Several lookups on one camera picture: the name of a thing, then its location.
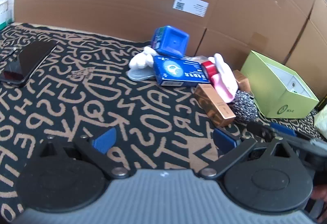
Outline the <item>copper cosmetic box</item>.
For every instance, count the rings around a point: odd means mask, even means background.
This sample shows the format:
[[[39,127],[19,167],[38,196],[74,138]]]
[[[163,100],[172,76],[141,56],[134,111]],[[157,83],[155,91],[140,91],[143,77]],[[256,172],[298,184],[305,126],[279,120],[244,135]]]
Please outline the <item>copper cosmetic box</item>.
[[[210,84],[198,84],[194,96],[215,127],[231,124],[236,115]]]
[[[236,79],[236,82],[238,84],[238,88],[243,91],[247,92],[248,94],[252,93],[251,85],[249,83],[249,80],[247,77],[245,77],[240,71],[234,70],[233,71],[234,77]]]

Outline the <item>steel wool scrubber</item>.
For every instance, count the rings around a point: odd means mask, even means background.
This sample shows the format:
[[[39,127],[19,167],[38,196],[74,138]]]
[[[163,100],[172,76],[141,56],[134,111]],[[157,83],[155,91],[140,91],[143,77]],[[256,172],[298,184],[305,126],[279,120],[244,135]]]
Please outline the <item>steel wool scrubber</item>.
[[[258,109],[249,93],[238,90],[229,107],[238,123],[254,122],[258,118]]]

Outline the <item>red tape roll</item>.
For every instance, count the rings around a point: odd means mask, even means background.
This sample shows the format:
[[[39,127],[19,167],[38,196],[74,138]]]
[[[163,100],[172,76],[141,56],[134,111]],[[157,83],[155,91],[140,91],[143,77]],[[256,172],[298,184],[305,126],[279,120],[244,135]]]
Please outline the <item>red tape roll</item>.
[[[212,76],[218,73],[216,65],[211,61],[201,63],[201,68],[209,81],[211,81]]]

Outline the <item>blue medicine box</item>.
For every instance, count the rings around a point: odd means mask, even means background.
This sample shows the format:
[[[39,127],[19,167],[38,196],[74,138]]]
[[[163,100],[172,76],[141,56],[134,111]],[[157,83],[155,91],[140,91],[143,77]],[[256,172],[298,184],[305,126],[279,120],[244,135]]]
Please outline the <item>blue medicine box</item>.
[[[153,69],[159,86],[196,87],[197,84],[210,84],[199,62],[155,56]]]

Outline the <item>blue square plastic container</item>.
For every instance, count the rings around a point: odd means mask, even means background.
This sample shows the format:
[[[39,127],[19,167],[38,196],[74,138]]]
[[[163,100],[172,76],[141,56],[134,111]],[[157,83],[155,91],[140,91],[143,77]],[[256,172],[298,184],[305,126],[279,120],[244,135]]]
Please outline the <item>blue square plastic container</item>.
[[[188,33],[167,25],[155,30],[151,40],[151,47],[160,55],[183,58],[188,41]]]

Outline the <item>pale green plastic bag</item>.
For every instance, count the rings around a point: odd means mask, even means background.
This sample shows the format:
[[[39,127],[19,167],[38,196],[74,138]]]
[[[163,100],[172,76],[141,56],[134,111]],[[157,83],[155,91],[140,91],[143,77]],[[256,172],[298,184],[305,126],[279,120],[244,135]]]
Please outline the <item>pale green plastic bag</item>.
[[[324,107],[314,116],[314,127],[325,138],[327,137],[327,109]]]

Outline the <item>patterned black tan blanket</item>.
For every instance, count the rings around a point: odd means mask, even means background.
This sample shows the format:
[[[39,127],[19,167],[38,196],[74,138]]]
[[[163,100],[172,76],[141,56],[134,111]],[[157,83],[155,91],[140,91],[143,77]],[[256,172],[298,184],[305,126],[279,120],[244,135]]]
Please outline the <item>patterned black tan blanket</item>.
[[[57,46],[25,86],[1,83],[1,223],[326,223],[326,170],[235,119],[221,154],[196,87],[128,78],[146,44],[9,26],[1,71],[34,41]]]

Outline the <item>green cardboard box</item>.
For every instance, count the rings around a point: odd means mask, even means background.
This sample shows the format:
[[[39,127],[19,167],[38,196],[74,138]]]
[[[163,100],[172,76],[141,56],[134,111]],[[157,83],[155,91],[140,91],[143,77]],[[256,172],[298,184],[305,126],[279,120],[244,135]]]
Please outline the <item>green cardboard box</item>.
[[[249,80],[258,110],[267,118],[302,119],[319,102],[295,71],[258,52],[249,53],[241,73]]]

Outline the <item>clear plastic case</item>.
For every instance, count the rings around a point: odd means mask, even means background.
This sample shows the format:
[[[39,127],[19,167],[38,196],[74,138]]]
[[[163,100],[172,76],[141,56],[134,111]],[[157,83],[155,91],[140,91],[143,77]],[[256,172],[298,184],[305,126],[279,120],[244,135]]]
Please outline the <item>clear plastic case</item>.
[[[153,68],[147,67],[142,69],[130,69],[127,71],[127,76],[130,80],[140,82],[155,78]]]

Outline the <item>clear bag of sticks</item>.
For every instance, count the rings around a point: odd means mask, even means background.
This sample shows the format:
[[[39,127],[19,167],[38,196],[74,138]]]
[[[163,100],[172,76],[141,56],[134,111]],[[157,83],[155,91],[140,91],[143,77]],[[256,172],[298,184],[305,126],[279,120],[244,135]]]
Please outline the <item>clear bag of sticks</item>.
[[[200,56],[188,57],[188,58],[186,58],[186,60],[193,61],[193,62],[198,62],[198,63],[202,64],[202,63],[204,63],[206,61],[209,61],[209,58],[206,57],[206,56],[200,55]]]

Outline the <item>black smartphone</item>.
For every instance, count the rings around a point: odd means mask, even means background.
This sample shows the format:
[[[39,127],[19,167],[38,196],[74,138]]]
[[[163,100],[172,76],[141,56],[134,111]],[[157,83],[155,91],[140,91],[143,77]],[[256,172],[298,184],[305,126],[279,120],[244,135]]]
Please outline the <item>black smartphone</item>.
[[[1,71],[1,83],[16,87],[25,86],[56,46],[55,41],[34,41],[28,44]]]

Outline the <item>white shipping label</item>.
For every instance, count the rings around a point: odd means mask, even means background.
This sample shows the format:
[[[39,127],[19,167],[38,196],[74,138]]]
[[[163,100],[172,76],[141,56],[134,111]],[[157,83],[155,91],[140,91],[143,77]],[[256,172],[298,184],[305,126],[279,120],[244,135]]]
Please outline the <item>white shipping label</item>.
[[[203,0],[175,0],[172,8],[196,16],[204,17],[209,3]]]

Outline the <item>large brown cardboard sheet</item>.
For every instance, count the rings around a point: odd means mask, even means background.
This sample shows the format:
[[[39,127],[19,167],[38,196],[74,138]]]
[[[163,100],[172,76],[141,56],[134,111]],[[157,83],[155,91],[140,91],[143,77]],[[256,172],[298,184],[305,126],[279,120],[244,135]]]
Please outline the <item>large brown cardboard sheet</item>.
[[[15,0],[17,22],[149,41],[171,25],[189,34],[187,54],[219,52],[239,69],[254,50],[297,71],[326,94],[325,0],[203,0],[204,17],[172,8],[175,0]]]

